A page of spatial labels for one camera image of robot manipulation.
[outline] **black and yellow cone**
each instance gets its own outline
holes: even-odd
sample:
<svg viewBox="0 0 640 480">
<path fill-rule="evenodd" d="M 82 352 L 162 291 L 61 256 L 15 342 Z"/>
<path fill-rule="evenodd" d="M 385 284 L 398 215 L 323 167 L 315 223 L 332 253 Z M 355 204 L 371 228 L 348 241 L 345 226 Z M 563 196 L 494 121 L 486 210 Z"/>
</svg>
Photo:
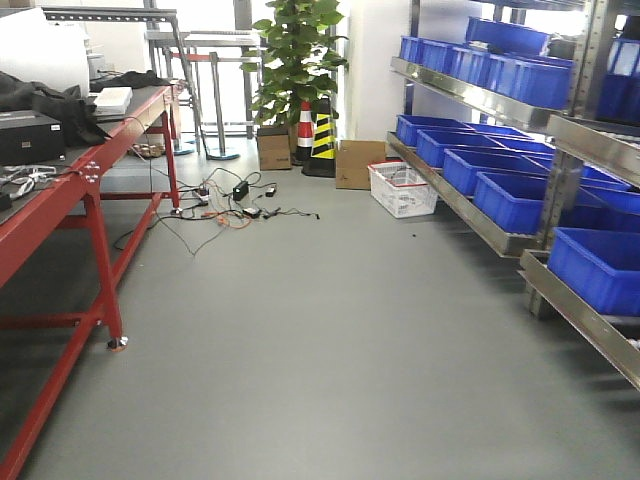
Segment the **black and yellow cone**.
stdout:
<svg viewBox="0 0 640 480">
<path fill-rule="evenodd" d="M 336 176 L 336 140 L 329 98 L 322 98 L 318 105 L 313 149 L 309 160 L 303 163 L 302 173 L 310 177 Z"/>
</svg>

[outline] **printer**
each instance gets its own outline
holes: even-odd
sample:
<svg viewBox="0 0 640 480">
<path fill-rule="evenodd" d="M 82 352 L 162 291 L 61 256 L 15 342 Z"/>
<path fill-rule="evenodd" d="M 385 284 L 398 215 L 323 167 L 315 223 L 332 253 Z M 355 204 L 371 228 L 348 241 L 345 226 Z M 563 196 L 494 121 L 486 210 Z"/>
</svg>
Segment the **printer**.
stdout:
<svg viewBox="0 0 640 480">
<path fill-rule="evenodd" d="M 62 125 L 33 110 L 0 112 L 0 165 L 64 158 Z"/>
</svg>

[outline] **epoxy floor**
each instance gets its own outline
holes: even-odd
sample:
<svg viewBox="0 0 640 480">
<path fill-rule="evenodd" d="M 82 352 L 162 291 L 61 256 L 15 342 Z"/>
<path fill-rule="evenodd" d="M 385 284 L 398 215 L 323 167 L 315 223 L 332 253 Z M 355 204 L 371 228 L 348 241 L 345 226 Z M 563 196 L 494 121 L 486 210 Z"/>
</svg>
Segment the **epoxy floor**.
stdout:
<svg viewBox="0 0 640 480">
<path fill-rule="evenodd" d="M 180 163 L 188 183 L 214 167 Z M 255 170 L 252 147 L 223 166 Z M 149 231 L 119 288 L 129 347 L 105 351 L 96 330 L 21 479 L 638 477 L 640 394 L 566 322 L 530 317 L 517 263 L 445 205 L 396 220 L 297 169 L 266 181 L 278 193 L 257 203 L 320 219 L 224 231 L 195 258 L 164 225 Z M 145 182 L 129 159 L 105 184 Z M 113 239 L 141 208 L 107 205 Z M 219 231 L 170 225 L 192 248 Z M 54 235 L 0 312 L 89 303 L 86 241 Z M 0 333 L 2 451 L 67 336 Z"/>
</svg>

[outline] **black cloth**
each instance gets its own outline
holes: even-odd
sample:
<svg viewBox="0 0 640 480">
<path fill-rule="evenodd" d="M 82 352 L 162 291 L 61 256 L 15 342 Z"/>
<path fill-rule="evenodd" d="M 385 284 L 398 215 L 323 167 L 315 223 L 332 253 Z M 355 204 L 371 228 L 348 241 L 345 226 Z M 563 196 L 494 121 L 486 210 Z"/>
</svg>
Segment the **black cloth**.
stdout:
<svg viewBox="0 0 640 480">
<path fill-rule="evenodd" d="M 40 82 L 23 82 L 0 72 L 0 112 L 35 110 L 62 124 L 65 145 L 100 145 L 109 138 L 92 117 L 95 107 L 88 106 L 74 86 L 58 92 Z"/>
<path fill-rule="evenodd" d="M 92 92 L 101 92 L 107 87 L 131 87 L 134 90 L 143 87 L 160 87 L 162 85 L 171 85 L 169 81 L 158 77 L 153 70 L 147 70 L 145 73 L 129 71 L 118 75 L 117 77 L 103 77 L 94 80 L 90 84 Z"/>
</svg>

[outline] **cardboard box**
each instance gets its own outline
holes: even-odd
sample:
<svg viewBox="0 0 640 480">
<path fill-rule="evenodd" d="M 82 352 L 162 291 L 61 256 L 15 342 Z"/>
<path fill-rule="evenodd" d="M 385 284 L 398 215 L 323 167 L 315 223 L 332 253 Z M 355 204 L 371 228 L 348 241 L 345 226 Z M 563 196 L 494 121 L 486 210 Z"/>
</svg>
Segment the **cardboard box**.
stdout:
<svg viewBox="0 0 640 480">
<path fill-rule="evenodd" d="M 342 140 L 336 154 L 336 188 L 371 190 L 367 165 L 386 157 L 385 142 Z"/>
<path fill-rule="evenodd" d="M 260 170 L 291 168 L 289 134 L 286 127 L 260 127 L 257 140 Z"/>
</svg>

